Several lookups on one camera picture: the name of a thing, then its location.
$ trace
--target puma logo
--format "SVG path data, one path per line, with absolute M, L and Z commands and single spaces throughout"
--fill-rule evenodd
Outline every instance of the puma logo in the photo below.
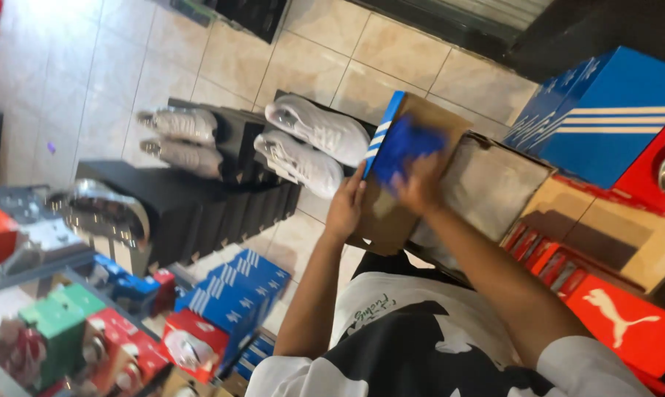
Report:
M 638 319 L 636 321 L 627 321 L 619 315 L 617 308 L 614 306 L 614 302 L 609 297 L 607 293 L 602 289 L 591 290 L 589 294 L 583 297 L 584 300 L 590 302 L 593 306 L 600 308 L 600 313 L 602 313 L 605 318 L 612 321 L 612 335 L 614 337 L 614 343 L 612 344 L 613 348 L 618 348 L 622 346 L 622 341 L 624 334 L 627 332 L 627 329 L 635 324 L 641 323 L 643 321 L 654 322 L 661 320 L 659 316 L 646 316 L 643 319 Z

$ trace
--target t-shirt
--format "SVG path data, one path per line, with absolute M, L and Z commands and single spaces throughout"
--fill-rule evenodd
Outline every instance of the t-shirt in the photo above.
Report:
M 521 365 L 503 324 L 474 291 L 364 273 L 335 305 L 322 357 L 268 357 L 246 397 L 651 396 L 595 339 L 569 336 Z

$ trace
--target hand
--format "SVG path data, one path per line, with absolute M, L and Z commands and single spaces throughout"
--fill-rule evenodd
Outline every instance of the hand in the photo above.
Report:
M 366 187 L 362 174 L 365 165 L 366 161 L 362 161 L 355 174 L 342 181 L 330 203 L 325 233 L 342 241 L 355 231 L 362 214 L 362 196 Z
M 443 206 L 443 196 L 438 181 L 441 180 L 443 167 L 440 155 L 435 152 L 426 157 L 417 158 L 406 167 L 408 180 L 399 173 L 391 178 L 391 185 L 396 189 L 399 201 L 417 215 L 426 216 Z

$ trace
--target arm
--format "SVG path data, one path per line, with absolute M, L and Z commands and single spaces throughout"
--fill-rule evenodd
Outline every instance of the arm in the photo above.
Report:
M 438 157 L 411 166 L 408 181 L 395 176 L 399 200 L 428 223 L 478 293 L 504 322 L 523 363 L 536 367 L 541 352 L 564 336 L 593 336 L 541 281 L 444 203 Z
M 337 297 L 337 274 L 345 240 L 362 211 L 364 162 L 342 182 L 330 203 L 323 235 L 310 255 L 301 283 L 281 324 L 274 355 L 318 358 L 328 351 Z

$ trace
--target white sneaker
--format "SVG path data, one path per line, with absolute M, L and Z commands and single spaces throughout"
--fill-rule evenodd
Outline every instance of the white sneaker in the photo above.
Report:
M 342 183 L 342 167 L 335 160 L 281 131 L 260 134 L 254 139 L 254 149 L 323 199 L 331 199 Z
M 166 107 L 155 112 L 139 112 L 138 120 L 166 138 L 214 147 L 217 119 L 207 110 Z
M 350 167 L 362 162 L 369 147 L 369 135 L 355 119 L 326 112 L 297 95 L 284 95 L 266 105 L 264 115 L 277 128 Z
M 221 179 L 222 155 L 213 148 L 174 142 L 167 139 L 147 139 L 139 143 L 144 153 L 185 169 L 197 176 Z

